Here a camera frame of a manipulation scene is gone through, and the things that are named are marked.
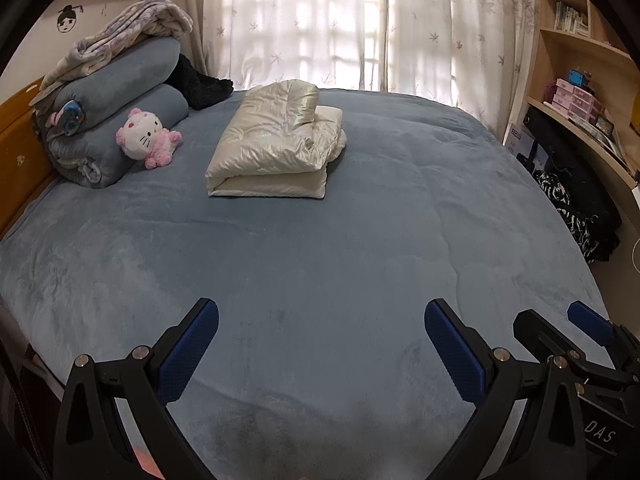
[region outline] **yellow object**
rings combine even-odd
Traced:
[[[631,111],[631,127],[636,131],[636,134],[640,135],[640,90],[636,94],[636,102],[634,102],[634,108]]]

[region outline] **white folded quilt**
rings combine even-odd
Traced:
[[[297,79],[249,90],[207,168],[209,195],[323,198],[347,138],[342,110],[317,106],[318,95]]]

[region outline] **stuffed animal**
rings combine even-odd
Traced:
[[[133,108],[127,124],[116,132],[116,142],[125,155],[134,160],[144,159],[145,168],[152,170],[171,162],[182,134],[163,128],[160,119],[151,112]]]

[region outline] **bed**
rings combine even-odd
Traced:
[[[575,300],[606,315],[578,246],[470,115],[322,90],[349,138],[324,200],[210,198],[204,171],[241,97],[191,111],[166,168],[105,189],[49,183],[49,168],[5,213],[0,298],[61,381],[78,354],[121,358],[209,297],[218,334],[169,410],[217,478],[408,480],[473,412],[424,331],[429,300],[530,359],[511,324],[533,308],[609,363],[566,319]]]

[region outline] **white cable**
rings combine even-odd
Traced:
[[[636,240],[636,243],[634,244],[634,248],[631,250],[631,263],[634,264],[634,269],[636,270],[636,272],[640,274],[640,270],[636,266],[636,261],[634,260],[634,254],[636,254],[636,247],[638,246],[638,242],[640,242],[640,238]]]

